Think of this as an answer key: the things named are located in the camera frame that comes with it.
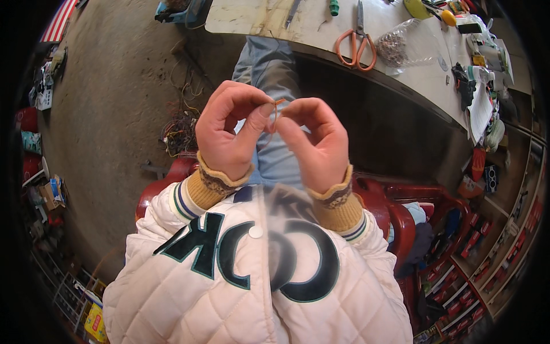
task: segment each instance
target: bottle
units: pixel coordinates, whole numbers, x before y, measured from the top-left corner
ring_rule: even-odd
[[[479,65],[469,65],[467,69],[468,80],[475,80],[478,83],[487,84],[489,81],[494,81],[494,72],[489,72],[485,67]]]

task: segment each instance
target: workbench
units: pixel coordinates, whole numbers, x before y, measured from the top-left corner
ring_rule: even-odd
[[[339,0],[338,16],[332,17],[328,0],[301,0],[294,19],[285,28],[293,0],[213,0],[206,19],[206,30],[212,33],[272,37],[290,42],[292,49],[345,68],[334,52],[336,39],[355,29],[357,0]],[[412,18],[402,0],[363,0],[364,31],[375,41],[396,25]],[[448,69],[439,63],[410,67],[398,75],[386,75],[386,66],[378,59],[373,70],[363,73],[351,70],[370,81],[403,95],[445,121],[468,130],[465,113],[460,109],[460,94],[455,90],[451,67],[459,62],[470,65],[470,55],[463,35],[437,18],[423,20],[437,38],[438,49]],[[344,39],[343,56],[350,57],[351,44]],[[361,61],[367,65],[372,53],[367,46]]]

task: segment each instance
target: orange scissors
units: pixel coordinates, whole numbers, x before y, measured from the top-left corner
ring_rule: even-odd
[[[359,50],[357,50],[357,42],[355,41],[357,35],[362,37]],[[342,40],[347,36],[351,37],[351,63],[344,60],[344,57],[340,53],[340,44],[342,43]],[[370,66],[368,66],[367,68],[363,68],[361,67],[359,61],[361,61],[361,55],[363,55],[363,50],[365,50],[365,47],[367,46],[367,41],[368,44],[371,46],[372,62]],[[338,39],[336,40],[335,49],[340,61],[348,67],[357,67],[357,69],[362,72],[368,72],[369,70],[374,68],[376,64],[376,49],[374,43],[372,42],[371,36],[363,32],[363,3],[361,2],[361,0],[357,2],[357,30],[354,31],[353,29],[349,29],[348,31],[344,32],[340,37],[338,37]]]

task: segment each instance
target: jeans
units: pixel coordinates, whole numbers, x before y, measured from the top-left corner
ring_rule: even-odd
[[[294,56],[287,42],[247,36],[232,80],[257,87],[276,101],[285,98],[286,101],[277,106],[280,114],[291,101],[300,97],[294,64]],[[271,113],[271,121],[274,119],[275,111]],[[244,121],[245,119],[237,123],[236,133],[243,127]],[[305,126],[302,130],[309,132]],[[247,184],[273,187],[277,183],[282,183],[303,190],[300,169],[294,153],[288,150],[278,133],[273,134],[271,142],[266,146],[270,136],[271,134],[262,133],[256,142],[256,150],[252,157],[255,169]]]

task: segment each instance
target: yellow sleeve cuff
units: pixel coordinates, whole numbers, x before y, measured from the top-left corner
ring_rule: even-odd
[[[353,228],[361,220],[361,203],[355,194],[351,196],[352,173],[353,166],[348,165],[344,181],[333,185],[324,194],[306,189],[313,198],[313,214],[323,228],[343,232]]]
[[[231,181],[225,173],[214,171],[206,166],[201,153],[197,152],[199,169],[195,171],[187,181],[187,191],[191,200],[202,209],[210,209],[227,195],[248,181],[254,171],[254,164],[251,163],[243,178],[238,181]]]

